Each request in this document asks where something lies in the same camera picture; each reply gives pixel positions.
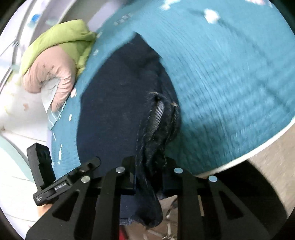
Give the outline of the person's left hand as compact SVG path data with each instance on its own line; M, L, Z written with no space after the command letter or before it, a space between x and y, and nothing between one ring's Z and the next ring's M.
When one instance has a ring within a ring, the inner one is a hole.
M53 206L52 203L38 206L37 209L38 209L39 216L42 217L52 206Z

